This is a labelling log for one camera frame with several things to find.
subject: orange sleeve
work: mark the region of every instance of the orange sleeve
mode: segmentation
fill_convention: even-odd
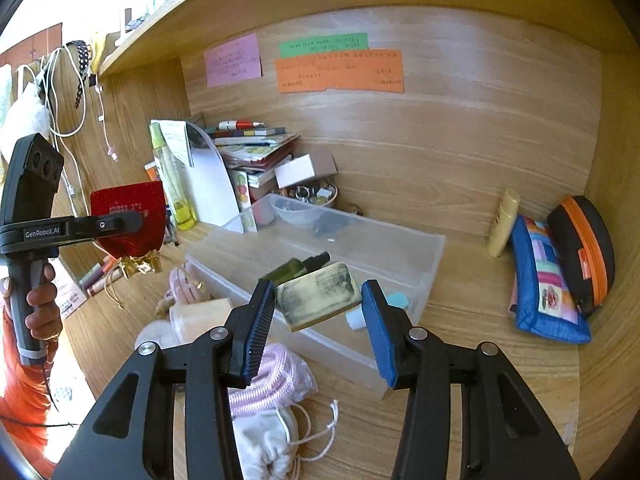
[[[42,367],[20,364],[14,325],[4,308],[2,312],[2,346],[6,389],[4,397],[0,397],[0,415],[28,424],[44,424],[50,408],[50,400],[47,395]],[[58,350],[58,340],[53,339],[48,343],[49,351],[45,364],[47,376],[51,372],[53,357]],[[3,420],[2,424],[31,465],[40,474],[49,478],[52,464],[43,456],[44,448],[47,445],[47,429],[27,428],[8,420]]]

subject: stack of books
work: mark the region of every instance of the stack of books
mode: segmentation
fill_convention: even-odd
[[[278,190],[274,168],[292,160],[293,141],[299,137],[284,127],[208,128],[207,133],[225,162],[241,210]]]

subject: pink rope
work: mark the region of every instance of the pink rope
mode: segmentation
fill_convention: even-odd
[[[245,390],[229,388],[231,415],[249,415],[270,408],[288,408],[318,390],[308,365],[280,343],[264,348],[258,374]]]

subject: paper card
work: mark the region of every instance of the paper card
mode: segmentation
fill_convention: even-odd
[[[327,88],[404,92],[400,50],[345,50],[276,59],[278,92],[318,92]]]
[[[172,155],[185,166],[193,168],[191,147],[187,137],[187,123],[184,121],[156,121],[160,124],[162,136]]]
[[[80,289],[59,259],[52,258],[49,263],[56,271],[56,277],[53,279],[53,284],[58,289],[56,304],[60,308],[60,317],[66,319],[86,301],[86,294],[84,290]]]
[[[262,77],[260,48],[255,34],[207,50],[204,60],[209,88]]]
[[[308,54],[323,54],[341,50],[367,50],[368,48],[369,38],[366,32],[313,36],[281,43],[280,57],[306,56]]]

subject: cardboard box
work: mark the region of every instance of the cardboard box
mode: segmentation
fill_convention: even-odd
[[[276,167],[275,171],[280,189],[338,173],[334,157],[328,150],[314,150]]]
[[[60,316],[66,319],[87,300],[86,292],[79,287],[60,259],[51,259],[49,263],[56,271],[53,279],[53,284],[58,289],[56,304],[60,307]]]

